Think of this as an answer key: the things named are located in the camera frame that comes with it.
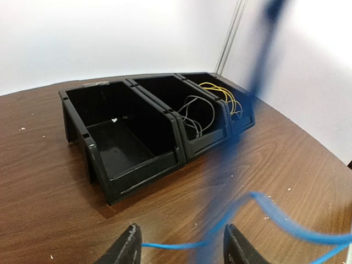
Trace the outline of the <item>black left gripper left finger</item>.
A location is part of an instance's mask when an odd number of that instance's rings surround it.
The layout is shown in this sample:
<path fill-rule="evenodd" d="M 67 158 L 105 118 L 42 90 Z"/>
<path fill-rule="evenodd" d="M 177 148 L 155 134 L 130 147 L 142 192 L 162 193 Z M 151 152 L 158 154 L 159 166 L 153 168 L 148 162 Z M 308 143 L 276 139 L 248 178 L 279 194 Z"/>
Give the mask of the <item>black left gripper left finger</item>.
<path fill-rule="evenodd" d="M 131 224 L 100 257 L 100 263 L 141 263 L 142 232 L 137 224 Z"/>

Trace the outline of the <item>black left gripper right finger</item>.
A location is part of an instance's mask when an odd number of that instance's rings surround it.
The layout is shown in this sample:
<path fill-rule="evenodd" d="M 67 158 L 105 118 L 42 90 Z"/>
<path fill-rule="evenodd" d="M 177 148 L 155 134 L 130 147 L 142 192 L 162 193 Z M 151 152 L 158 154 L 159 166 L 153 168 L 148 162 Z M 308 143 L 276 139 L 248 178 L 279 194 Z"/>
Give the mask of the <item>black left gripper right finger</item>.
<path fill-rule="evenodd" d="M 233 224 L 224 229 L 223 258 L 225 264 L 270 264 Z"/>

